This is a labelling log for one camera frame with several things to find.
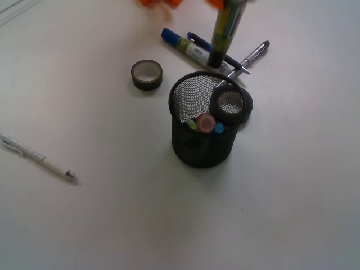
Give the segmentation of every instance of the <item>pen tip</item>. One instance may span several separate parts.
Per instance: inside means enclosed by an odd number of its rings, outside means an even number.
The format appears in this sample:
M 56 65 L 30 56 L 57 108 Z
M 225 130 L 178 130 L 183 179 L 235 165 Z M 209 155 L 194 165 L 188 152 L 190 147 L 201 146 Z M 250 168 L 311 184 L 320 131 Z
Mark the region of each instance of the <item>pen tip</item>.
M 248 71 L 246 68 L 242 67 L 241 68 L 241 71 L 246 73 L 246 74 L 249 74 L 250 75 L 250 71 Z

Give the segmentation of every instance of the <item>green pen barrel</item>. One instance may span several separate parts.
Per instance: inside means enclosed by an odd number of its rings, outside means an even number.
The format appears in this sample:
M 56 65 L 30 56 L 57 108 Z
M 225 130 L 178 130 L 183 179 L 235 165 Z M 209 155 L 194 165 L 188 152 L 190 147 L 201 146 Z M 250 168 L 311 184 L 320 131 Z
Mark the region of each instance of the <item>green pen barrel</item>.
M 218 11 L 211 42 L 209 66 L 219 68 L 224 61 L 244 13 L 246 3 L 247 0 L 224 0 L 224 9 Z

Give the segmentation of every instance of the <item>tape roll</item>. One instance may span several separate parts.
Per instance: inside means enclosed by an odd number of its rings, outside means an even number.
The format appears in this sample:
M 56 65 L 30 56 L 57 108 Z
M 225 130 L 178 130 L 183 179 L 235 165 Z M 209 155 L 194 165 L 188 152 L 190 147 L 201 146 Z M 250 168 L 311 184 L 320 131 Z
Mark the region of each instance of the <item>tape roll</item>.
M 242 94 L 232 85 L 223 85 L 214 90 L 210 100 L 210 113 L 216 120 L 232 126 L 239 121 L 243 124 L 249 119 L 253 99 L 246 90 L 241 88 L 241 92 Z
M 153 60 L 142 60 L 131 68 L 134 85 L 144 91 L 157 89 L 163 82 L 163 68 Z

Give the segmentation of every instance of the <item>pen holder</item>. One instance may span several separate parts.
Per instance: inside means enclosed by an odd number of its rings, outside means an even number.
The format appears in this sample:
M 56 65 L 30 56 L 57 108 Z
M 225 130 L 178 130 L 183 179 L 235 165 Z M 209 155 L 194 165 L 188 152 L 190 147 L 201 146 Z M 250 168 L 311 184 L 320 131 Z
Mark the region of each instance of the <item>pen holder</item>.
M 186 119 L 195 119 L 210 112 L 211 97 L 219 86 L 232 86 L 231 104 L 226 110 L 239 115 L 238 122 L 227 126 L 223 133 L 201 133 L 191 129 Z M 172 145 L 177 156 L 196 168 L 210 168 L 223 162 L 230 154 L 237 130 L 245 117 L 246 99 L 243 89 L 232 79 L 217 73 L 200 71 L 188 74 L 173 86 L 169 95 L 172 115 Z

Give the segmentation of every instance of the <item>pen clip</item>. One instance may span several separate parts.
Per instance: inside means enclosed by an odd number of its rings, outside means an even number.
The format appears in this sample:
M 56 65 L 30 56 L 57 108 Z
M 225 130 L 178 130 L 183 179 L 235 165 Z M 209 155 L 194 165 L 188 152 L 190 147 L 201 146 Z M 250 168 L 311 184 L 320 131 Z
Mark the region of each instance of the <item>pen clip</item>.
M 25 156 L 25 154 L 24 154 L 20 149 L 9 145 L 9 144 L 8 144 L 7 142 L 5 142 L 5 141 L 2 141 L 2 142 L 4 143 L 4 146 L 5 146 L 6 148 L 10 149 L 11 151 L 18 152 L 18 153 L 19 153 L 20 155 L 22 155 L 22 156 Z

